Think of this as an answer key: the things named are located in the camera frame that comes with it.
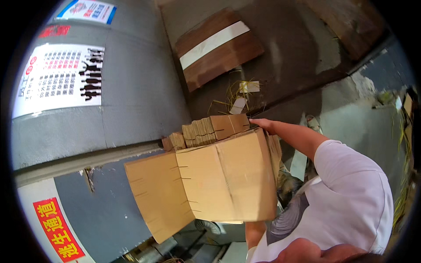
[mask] fabric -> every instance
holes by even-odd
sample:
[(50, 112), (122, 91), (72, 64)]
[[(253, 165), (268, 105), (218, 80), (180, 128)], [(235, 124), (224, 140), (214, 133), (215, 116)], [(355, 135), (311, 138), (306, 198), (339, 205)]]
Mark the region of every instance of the fabric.
[(393, 222), (392, 192), (386, 175), (370, 158), (340, 141), (323, 142), (314, 156), (319, 174), (297, 192), (272, 222), (247, 263), (272, 261), (302, 237), (322, 250), (352, 244), (383, 253)]

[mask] sleeve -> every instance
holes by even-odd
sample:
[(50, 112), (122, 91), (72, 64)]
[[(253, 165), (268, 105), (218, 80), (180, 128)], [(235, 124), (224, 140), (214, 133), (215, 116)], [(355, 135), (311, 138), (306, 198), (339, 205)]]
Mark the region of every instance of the sleeve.
[(347, 181), (345, 179), (350, 175), (367, 174), (370, 171), (384, 174), (372, 159), (334, 140), (319, 145), (314, 154), (314, 166), (323, 183), (330, 189), (341, 181)]

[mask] gray wall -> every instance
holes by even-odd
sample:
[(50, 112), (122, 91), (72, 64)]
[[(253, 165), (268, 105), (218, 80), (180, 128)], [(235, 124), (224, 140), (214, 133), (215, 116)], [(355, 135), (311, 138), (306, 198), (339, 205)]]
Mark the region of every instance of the gray wall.
[[(64, 1), (53, 17), (69, 2)], [(15, 170), (156, 140), (191, 121), (153, 1), (103, 2), (117, 5), (111, 25), (50, 19), (49, 25), (70, 25), (68, 34), (36, 38), (23, 59), (25, 63), (32, 50), (45, 43), (105, 46), (102, 105), (54, 109), (13, 119)]]
[(95, 262), (113, 261), (152, 236), (131, 192), (124, 163), (163, 152), (96, 167), (94, 192), (78, 172), (54, 178), (69, 223)]

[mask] red sign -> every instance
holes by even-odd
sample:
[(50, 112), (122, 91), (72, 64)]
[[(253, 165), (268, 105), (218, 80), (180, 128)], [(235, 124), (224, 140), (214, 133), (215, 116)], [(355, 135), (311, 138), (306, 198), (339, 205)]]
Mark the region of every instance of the red sign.
[(35, 63), (35, 61), (37, 61), (37, 57), (34, 56), (31, 61), (29, 62), (29, 64), (33, 65)]
[(31, 73), (31, 71), (32, 71), (32, 66), (29, 66), (27, 68), (26, 75), (29, 75), (29, 73)]
[(56, 37), (56, 36), (65, 36), (67, 35), (70, 26), (49, 26), (46, 27), (41, 34), (38, 36), (39, 38), (42, 37)]
[(34, 202), (33, 205), (45, 234), (61, 260), (68, 262), (83, 257), (85, 254), (70, 232), (57, 199), (54, 197)]

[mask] white sign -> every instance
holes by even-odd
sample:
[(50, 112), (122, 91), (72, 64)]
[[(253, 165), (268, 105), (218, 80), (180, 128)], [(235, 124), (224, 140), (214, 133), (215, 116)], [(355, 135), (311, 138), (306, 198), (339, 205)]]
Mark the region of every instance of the white sign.
[(117, 7), (92, 0), (73, 0), (57, 16), (57, 19), (82, 19), (111, 24)]
[(101, 105), (104, 47), (45, 44), (32, 52), (12, 118), (49, 109)]

